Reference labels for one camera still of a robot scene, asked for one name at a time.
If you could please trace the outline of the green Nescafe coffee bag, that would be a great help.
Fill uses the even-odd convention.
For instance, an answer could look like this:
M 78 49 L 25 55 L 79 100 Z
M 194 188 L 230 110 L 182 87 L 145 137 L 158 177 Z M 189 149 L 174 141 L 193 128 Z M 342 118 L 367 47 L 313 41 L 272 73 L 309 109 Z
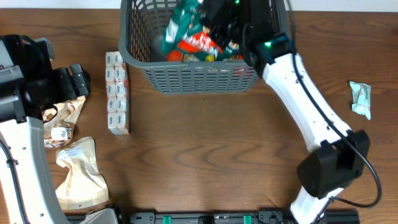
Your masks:
M 165 56 L 172 50 L 183 53 L 205 53 L 214 55 L 216 59 L 221 56 L 240 55 L 239 45 L 230 42 L 225 49 L 221 49 L 209 37 L 210 29 L 204 26 L 200 19 L 199 8 L 202 1 L 183 0 L 174 8 L 162 38 L 162 51 Z

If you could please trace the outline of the orange biscuit packet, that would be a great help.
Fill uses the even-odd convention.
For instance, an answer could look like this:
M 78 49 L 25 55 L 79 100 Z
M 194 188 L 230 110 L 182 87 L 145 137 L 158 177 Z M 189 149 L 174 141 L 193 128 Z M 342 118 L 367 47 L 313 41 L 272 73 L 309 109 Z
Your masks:
M 214 55 L 207 55 L 205 53 L 197 53 L 197 54 L 189 54 L 183 53 L 178 50 L 172 50 L 169 54 L 167 54 L 168 62 L 215 62 L 215 61 L 223 61 L 223 60 L 241 60 L 243 57 L 241 55 L 232 55 L 232 56 L 221 56 L 219 59 L 216 59 Z

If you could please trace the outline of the beige brown snack bag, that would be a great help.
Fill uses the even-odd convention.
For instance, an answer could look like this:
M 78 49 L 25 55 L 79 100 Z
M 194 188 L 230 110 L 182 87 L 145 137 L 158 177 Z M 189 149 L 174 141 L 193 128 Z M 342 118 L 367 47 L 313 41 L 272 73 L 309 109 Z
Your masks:
M 44 120 L 44 146 L 58 148 L 66 146 L 73 137 L 77 119 L 81 113 L 85 96 L 57 103 L 42 113 Z

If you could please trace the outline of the white tissue multipack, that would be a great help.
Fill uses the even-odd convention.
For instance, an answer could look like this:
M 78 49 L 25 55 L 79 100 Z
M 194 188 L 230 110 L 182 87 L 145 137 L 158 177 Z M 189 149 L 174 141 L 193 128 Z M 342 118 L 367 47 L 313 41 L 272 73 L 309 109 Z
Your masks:
M 108 129 L 115 135 L 129 134 L 129 77 L 120 52 L 105 53 Z

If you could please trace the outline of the grey plastic basket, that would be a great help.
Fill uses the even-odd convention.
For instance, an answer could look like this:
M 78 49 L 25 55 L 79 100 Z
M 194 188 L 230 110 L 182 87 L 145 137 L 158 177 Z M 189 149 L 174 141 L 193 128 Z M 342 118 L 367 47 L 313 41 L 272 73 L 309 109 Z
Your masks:
M 260 79 L 244 59 L 215 62 L 168 62 L 162 38 L 180 1 L 123 0 L 119 51 L 163 94 L 244 91 Z

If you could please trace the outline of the pale green wipes packet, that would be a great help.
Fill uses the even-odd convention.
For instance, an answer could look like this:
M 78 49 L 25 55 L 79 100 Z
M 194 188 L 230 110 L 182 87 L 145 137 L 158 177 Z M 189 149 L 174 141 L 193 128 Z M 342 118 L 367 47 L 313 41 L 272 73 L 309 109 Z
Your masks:
M 353 102 L 352 111 L 357 114 L 364 115 L 368 120 L 371 119 L 371 87 L 365 83 L 349 83 Z

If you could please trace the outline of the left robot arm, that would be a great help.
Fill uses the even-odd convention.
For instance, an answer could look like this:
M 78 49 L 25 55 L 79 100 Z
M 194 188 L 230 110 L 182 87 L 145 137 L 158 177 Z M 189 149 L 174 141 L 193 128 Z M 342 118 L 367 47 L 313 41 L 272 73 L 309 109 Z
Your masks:
M 58 202 L 44 147 L 42 112 L 90 94 L 80 64 L 52 68 L 52 44 L 26 35 L 1 36 L 1 186 L 11 223 L 120 223 L 109 206 L 66 216 Z

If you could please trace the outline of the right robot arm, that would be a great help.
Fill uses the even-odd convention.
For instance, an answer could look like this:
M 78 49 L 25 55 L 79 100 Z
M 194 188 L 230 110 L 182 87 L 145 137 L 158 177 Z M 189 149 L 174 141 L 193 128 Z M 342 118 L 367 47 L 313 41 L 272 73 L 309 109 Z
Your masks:
M 363 173 L 369 150 L 311 81 L 294 46 L 282 1 L 207 0 L 202 23 L 221 48 L 239 45 L 244 61 L 282 100 L 304 138 L 308 157 L 297 167 L 301 189 L 290 206 L 296 223 L 317 223 L 330 202 Z

